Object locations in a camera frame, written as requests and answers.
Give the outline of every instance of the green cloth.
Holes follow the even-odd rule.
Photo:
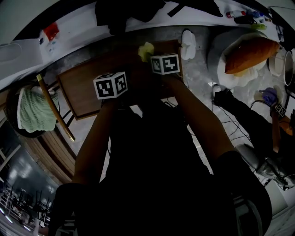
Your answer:
[[[58,95],[52,95],[58,107]],[[18,99],[18,128],[32,133],[37,130],[54,130],[56,117],[43,94],[22,88]]]

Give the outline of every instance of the wooden chair leg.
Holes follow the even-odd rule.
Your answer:
[[[66,132],[66,134],[68,135],[68,137],[74,141],[75,140],[75,137],[73,136],[72,132],[70,131],[70,129],[67,127],[66,123],[64,122],[64,120],[62,119],[57,107],[55,106],[48,90],[47,90],[47,87],[46,87],[46,84],[41,76],[41,74],[37,75],[37,80],[39,82],[39,85],[44,93],[44,96],[51,108],[51,110],[53,111],[55,117],[57,118],[57,120],[59,121],[61,127],[64,129],[64,131]]]

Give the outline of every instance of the tiled floor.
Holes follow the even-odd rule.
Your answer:
[[[153,28],[153,29],[144,29],[140,31],[134,31],[127,33],[123,36],[111,37],[108,39],[104,39],[102,41],[91,44],[85,48],[82,48],[62,59],[53,63],[51,66],[47,68],[47,72],[45,75],[45,80],[47,83],[50,83],[55,80],[55,76],[69,68],[74,67],[75,65],[84,62],[94,56],[103,54],[107,51],[114,49],[116,46],[120,44],[144,44],[144,42],[149,41],[166,41],[172,39],[181,40],[182,32],[185,28],[190,29],[196,37],[197,43],[197,52],[194,59],[190,59],[188,61],[182,60],[183,65],[183,76],[184,81],[189,87],[190,91],[200,99],[207,107],[212,109],[211,96],[212,96],[212,87],[210,83],[212,80],[209,76],[207,69],[207,52],[210,47],[210,42],[214,38],[215,35],[222,33],[224,31],[230,30],[230,28],[226,27],[204,27],[204,26],[176,26],[176,27],[162,27],[162,28]],[[267,65],[259,71],[259,77],[255,80],[252,80],[248,83],[247,86],[241,88],[236,87],[234,89],[234,96],[246,103],[248,106],[254,101],[253,95],[257,90],[266,89],[267,87],[272,87],[273,85],[279,86],[279,88],[284,91],[284,83],[282,78],[274,77],[270,74]],[[69,110],[62,93],[59,93],[59,103],[61,106],[61,114],[63,115],[65,112]],[[175,99],[169,99],[170,102],[176,104]],[[263,115],[267,120],[271,121],[269,116],[269,108],[263,104],[256,103],[253,106],[253,109],[257,111],[259,114]],[[213,112],[218,116],[218,118],[224,122],[228,121],[229,118],[224,114],[223,111],[220,110],[219,107],[214,106]],[[94,121],[95,117],[90,117],[87,119],[73,121],[70,129],[76,137],[75,142],[71,142],[65,135],[62,129],[61,132],[64,134],[64,137],[68,141],[70,147],[77,154],[80,150],[80,147],[87,136],[91,125]],[[236,126],[232,123],[225,123],[224,128],[227,134],[231,134],[236,130]],[[243,136],[243,134],[238,130],[233,135],[230,136],[230,139],[238,138]],[[198,141],[194,137],[194,142],[198,148],[199,154],[204,161],[205,164],[208,165],[204,152],[202,151]],[[238,138],[232,141],[233,145],[236,146],[238,144],[247,143],[250,144],[249,140],[246,137]],[[104,173],[106,170],[106,165],[108,163],[109,156],[106,156],[106,164],[104,168]]]

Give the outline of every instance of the sneaker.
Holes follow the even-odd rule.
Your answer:
[[[230,99],[234,98],[232,92],[228,88],[222,88],[218,84],[215,84],[212,87],[212,93],[212,102],[216,106],[222,106],[224,103],[227,103]]]

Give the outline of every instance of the person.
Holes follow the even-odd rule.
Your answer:
[[[72,183],[54,200],[49,235],[113,233],[263,235],[268,193],[234,149],[219,121],[174,77],[162,77],[178,106],[137,91],[142,118],[106,102],[75,163]],[[214,172],[202,163],[190,125]],[[106,177],[100,177],[108,149]]]
[[[229,89],[222,89],[219,85],[215,85],[213,94],[213,103],[234,115],[248,132],[258,157],[262,161],[266,158],[274,160],[280,169],[279,174],[283,173],[292,178],[292,174],[295,173],[295,159],[292,155],[295,136],[287,134],[280,127],[279,114],[274,109],[276,104],[271,107],[271,124],[245,103],[235,98]]]

